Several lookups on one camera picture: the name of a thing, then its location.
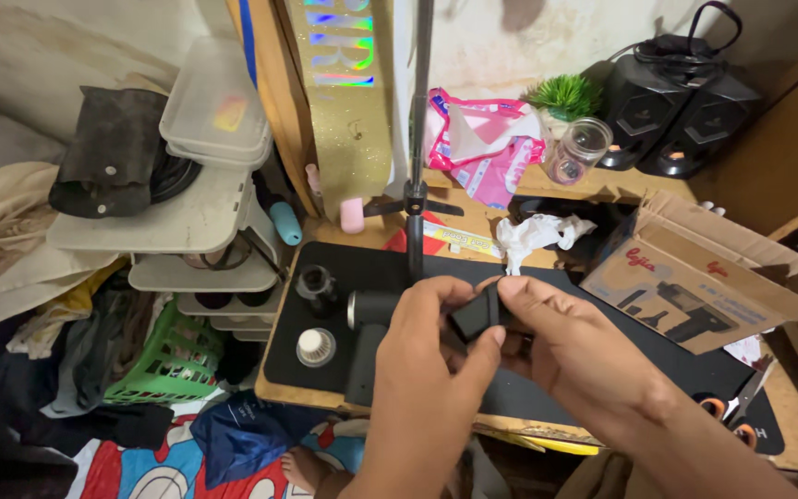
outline gold glitter sign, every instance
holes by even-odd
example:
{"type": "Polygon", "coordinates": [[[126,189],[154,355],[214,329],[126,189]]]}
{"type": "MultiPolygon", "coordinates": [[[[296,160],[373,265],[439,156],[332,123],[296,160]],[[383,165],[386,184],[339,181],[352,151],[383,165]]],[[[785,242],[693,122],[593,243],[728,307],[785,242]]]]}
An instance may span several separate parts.
{"type": "Polygon", "coordinates": [[[301,54],[326,215],[337,220],[342,201],[380,195],[389,178],[392,2],[287,4],[301,54]]]}

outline orange handle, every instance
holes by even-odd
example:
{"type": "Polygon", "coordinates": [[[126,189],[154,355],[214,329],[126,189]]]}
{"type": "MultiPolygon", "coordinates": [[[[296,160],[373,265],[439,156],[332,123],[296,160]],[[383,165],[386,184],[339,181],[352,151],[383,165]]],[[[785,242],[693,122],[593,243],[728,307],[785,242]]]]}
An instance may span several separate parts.
{"type": "Polygon", "coordinates": [[[734,432],[736,437],[740,438],[740,441],[747,444],[748,448],[756,449],[756,431],[754,431],[753,426],[744,423],[737,426],[732,432],[734,432]]]}
{"type": "Polygon", "coordinates": [[[707,410],[710,415],[716,418],[717,421],[722,421],[725,415],[725,402],[716,399],[715,397],[707,397],[699,402],[701,407],[707,410]]]}

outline green plastic basket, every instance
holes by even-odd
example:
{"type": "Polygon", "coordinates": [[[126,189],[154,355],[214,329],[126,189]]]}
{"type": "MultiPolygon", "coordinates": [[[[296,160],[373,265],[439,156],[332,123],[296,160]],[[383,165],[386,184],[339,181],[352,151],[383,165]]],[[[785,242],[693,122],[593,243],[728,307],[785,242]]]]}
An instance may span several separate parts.
{"type": "Polygon", "coordinates": [[[138,362],[106,389],[108,404],[173,404],[202,399],[215,391],[224,337],[208,321],[198,323],[177,311],[177,294],[165,305],[138,362]]]}

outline cardboard box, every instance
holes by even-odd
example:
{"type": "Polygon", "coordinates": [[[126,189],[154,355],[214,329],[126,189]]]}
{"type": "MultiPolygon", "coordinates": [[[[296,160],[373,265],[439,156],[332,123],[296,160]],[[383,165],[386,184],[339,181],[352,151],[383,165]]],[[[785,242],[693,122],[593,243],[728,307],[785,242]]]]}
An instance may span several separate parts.
{"type": "Polygon", "coordinates": [[[581,287],[693,353],[798,321],[798,253],[660,191],[581,287]]]}

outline foot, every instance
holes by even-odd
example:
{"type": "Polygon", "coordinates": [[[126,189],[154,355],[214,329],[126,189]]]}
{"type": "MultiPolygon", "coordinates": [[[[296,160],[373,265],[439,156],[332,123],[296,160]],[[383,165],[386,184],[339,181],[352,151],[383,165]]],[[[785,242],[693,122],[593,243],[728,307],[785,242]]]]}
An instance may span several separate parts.
{"type": "Polygon", "coordinates": [[[288,483],[315,495],[319,484],[334,473],[332,467],[303,446],[288,449],[282,454],[282,472],[288,483]]]}

